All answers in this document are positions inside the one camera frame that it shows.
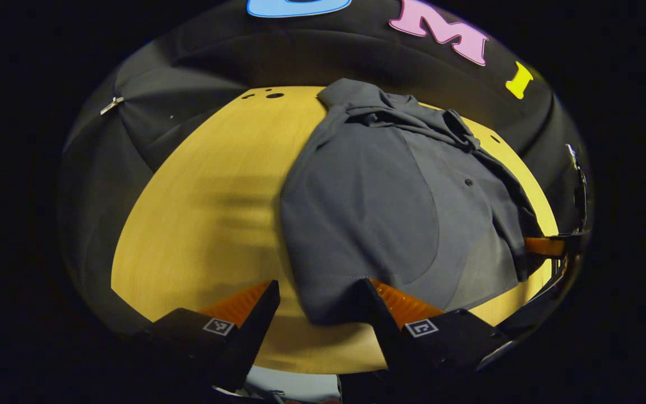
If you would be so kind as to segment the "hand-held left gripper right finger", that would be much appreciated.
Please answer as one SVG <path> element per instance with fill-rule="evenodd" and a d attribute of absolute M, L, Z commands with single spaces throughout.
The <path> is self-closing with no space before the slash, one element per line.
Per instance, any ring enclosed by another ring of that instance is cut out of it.
<path fill-rule="evenodd" d="M 357 281 L 357 297 L 397 388 L 469 376 L 515 343 L 469 310 L 444 312 L 375 279 Z"/>

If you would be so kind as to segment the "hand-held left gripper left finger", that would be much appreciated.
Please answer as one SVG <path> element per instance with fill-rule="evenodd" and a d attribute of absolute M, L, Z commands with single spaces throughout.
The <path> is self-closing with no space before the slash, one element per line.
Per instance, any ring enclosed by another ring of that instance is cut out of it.
<path fill-rule="evenodd" d="M 204 309 L 172 310 L 135 334 L 135 346 L 207 387 L 242 388 L 280 304 L 276 279 Z"/>

